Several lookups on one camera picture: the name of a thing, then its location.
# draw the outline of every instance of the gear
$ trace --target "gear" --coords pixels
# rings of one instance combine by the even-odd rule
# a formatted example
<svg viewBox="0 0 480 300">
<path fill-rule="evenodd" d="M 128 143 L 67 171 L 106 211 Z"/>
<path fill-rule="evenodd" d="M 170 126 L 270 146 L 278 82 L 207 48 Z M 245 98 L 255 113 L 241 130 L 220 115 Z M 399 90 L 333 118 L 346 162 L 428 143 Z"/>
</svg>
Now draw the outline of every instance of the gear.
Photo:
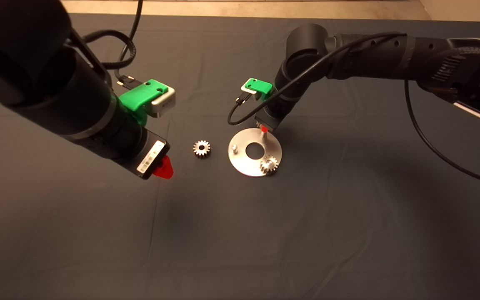
<svg viewBox="0 0 480 300">
<path fill-rule="evenodd" d="M 260 170 L 266 175 L 275 172 L 278 167 L 279 162 L 274 156 L 264 156 L 260 160 Z"/>
<path fill-rule="evenodd" d="M 200 159 L 205 158 L 210 154 L 210 143 L 206 140 L 200 140 L 194 144 L 194 154 Z"/>
</svg>

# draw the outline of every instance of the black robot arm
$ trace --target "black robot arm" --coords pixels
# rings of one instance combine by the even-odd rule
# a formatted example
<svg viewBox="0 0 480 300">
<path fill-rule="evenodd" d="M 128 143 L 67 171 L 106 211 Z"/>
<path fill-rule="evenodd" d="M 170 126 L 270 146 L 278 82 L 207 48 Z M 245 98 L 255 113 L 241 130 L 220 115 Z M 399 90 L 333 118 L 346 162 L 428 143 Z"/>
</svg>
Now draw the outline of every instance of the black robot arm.
<svg viewBox="0 0 480 300">
<path fill-rule="evenodd" d="M 320 25 L 302 25 L 286 41 L 286 59 L 275 77 L 274 91 L 328 53 L 360 39 L 364 41 L 335 54 L 269 99 L 255 119 L 274 130 L 311 83 L 324 77 L 345 80 L 354 76 L 415 80 L 425 91 L 480 117 L 480 38 L 392 34 L 370 39 L 366 35 L 330 35 Z"/>
<path fill-rule="evenodd" d="M 59 0 L 0 0 L 0 103 L 147 179 L 168 162 L 170 145 L 113 93 L 105 65 Z"/>
</svg>

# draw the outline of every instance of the circular metal plate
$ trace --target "circular metal plate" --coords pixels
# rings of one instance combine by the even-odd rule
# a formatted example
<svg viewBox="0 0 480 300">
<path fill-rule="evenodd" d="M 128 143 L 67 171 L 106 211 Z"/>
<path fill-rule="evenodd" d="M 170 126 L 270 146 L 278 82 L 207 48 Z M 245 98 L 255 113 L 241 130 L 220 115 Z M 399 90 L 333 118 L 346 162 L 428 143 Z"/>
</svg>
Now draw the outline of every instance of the circular metal plate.
<svg viewBox="0 0 480 300">
<path fill-rule="evenodd" d="M 269 132 L 264 136 L 259 128 L 248 128 L 236 133 L 229 143 L 229 160 L 238 172 L 252 177 L 264 176 L 260 169 L 262 158 L 251 159 L 245 151 L 251 143 L 260 144 L 264 149 L 264 156 L 274 156 L 280 163 L 283 153 L 279 141 Z M 233 145 L 237 146 L 236 153 L 233 151 Z"/>
</svg>

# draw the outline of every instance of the white label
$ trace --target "white label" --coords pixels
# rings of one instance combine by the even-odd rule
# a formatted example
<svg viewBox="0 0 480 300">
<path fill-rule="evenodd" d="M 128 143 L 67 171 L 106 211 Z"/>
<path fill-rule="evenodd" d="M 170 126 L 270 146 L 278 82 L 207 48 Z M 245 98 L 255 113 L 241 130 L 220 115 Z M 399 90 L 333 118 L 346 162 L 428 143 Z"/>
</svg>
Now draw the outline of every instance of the white label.
<svg viewBox="0 0 480 300">
<path fill-rule="evenodd" d="M 156 159 L 158 153 L 160 153 L 160 150 L 164 148 L 165 144 L 161 141 L 156 141 L 155 144 L 151 147 L 145 158 L 142 160 L 142 162 L 139 164 L 137 171 L 140 173 L 144 174 L 151 163 Z"/>
</svg>

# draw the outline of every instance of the gear teeth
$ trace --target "gear teeth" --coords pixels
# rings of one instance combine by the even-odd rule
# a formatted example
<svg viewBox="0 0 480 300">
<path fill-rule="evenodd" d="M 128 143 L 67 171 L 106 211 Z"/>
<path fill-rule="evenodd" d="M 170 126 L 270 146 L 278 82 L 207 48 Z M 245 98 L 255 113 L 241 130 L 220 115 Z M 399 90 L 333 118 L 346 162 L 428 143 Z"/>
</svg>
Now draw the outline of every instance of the gear teeth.
<svg viewBox="0 0 480 300">
<path fill-rule="evenodd" d="M 194 144 L 194 154 L 197 158 L 205 158 L 210 154 L 210 144 L 206 140 L 199 140 Z"/>
<path fill-rule="evenodd" d="M 279 167 L 279 162 L 274 156 L 264 156 L 260 160 L 260 170 L 265 175 L 270 175 Z"/>
</svg>

